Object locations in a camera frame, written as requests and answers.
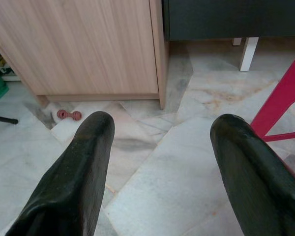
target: light wood cabinet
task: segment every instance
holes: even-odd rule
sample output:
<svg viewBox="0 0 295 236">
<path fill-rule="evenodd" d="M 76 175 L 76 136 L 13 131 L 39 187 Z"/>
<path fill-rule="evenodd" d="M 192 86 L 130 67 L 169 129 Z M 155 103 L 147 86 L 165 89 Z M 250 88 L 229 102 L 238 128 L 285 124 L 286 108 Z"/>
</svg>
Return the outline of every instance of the light wood cabinet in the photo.
<svg viewBox="0 0 295 236">
<path fill-rule="evenodd" d="M 41 102 L 165 102 L 161 0 L 0 0 L 0 52 Z"/>
</svg>

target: floor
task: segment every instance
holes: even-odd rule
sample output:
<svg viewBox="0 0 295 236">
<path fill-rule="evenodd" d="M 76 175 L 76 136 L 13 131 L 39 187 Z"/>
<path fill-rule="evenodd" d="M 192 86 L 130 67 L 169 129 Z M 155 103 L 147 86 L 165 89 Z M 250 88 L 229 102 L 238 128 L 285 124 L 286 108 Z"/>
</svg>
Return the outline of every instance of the floor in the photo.
<svg viewBox="0 0 295 236">
<path fill-rule="evenodd" d="M 115 120 L 96 236 L 242 236 L 209 140 L 221 114 L 251 122 L 295 59 L 295 38 L 260 39 L 249 72 L 230 40 L 173 43 L 167 105 L 158 101 L 52 103 L 41 109 L 19 82 L 0 100 L 0 236 L 20 213 L 46 170 L 82 121 L 102 110 Z M 271 133 L 295 131 L 295 104 Z M 295 139 L 269 143 L 295 170 Z"/>
</svg>

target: red dog toy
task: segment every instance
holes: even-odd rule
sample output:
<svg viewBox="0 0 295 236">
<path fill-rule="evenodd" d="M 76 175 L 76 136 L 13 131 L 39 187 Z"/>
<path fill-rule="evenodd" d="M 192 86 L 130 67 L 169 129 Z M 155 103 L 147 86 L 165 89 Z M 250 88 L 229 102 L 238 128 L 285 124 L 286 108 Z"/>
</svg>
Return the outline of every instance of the red dog toy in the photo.
<svg viewBox="0 0 295 236">
<path fill-rule="evenodd" d="M 80 120 L 82 118 L 82 114 L 81 112 L 69 113 L 69 112 L 66 112 L 65 110 L 59 110 L 57 112 L 57 117 L 59 117 L 60 119 L 71 117 L 73 120 Z"/>
</svg>

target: red stool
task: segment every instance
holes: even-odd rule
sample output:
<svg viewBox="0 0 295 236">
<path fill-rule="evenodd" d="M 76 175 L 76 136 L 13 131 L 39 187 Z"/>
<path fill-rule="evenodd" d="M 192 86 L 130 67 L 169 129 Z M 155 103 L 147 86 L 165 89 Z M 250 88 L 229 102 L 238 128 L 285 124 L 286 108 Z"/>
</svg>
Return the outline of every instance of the red stool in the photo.
<svg viewBox="0 0 295 236">
<path fill-rule="evenodd" d="M 295 132 L 266 135 L 293 103 L 295 103 L 295 61 L 252 120 L 251 127 L 265 142 L 295 138 Z"/>
</svg>

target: black stand leg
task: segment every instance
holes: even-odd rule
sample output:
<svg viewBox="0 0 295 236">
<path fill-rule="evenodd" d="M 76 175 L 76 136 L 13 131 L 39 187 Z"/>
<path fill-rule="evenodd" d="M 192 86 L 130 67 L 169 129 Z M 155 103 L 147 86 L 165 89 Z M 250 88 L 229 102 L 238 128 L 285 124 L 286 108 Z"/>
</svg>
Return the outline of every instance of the black stand leg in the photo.
<svg viewBox="0 0 295 236">
<path fill-rule="evenodd" d="M 17 124 L 19 121 L 17 119 L 9 119 L 5 117 L 0 117 L 1 122 L 11 123 L 11 124 Z"/>
</svg>

